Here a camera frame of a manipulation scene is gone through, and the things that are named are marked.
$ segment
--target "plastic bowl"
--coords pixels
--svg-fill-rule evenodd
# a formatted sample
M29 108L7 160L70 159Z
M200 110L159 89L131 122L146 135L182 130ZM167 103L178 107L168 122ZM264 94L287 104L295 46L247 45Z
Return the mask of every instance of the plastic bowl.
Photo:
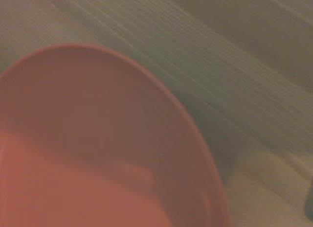
M56 45L5 72L0 145L0 226L230 226L192 118L107 48Z

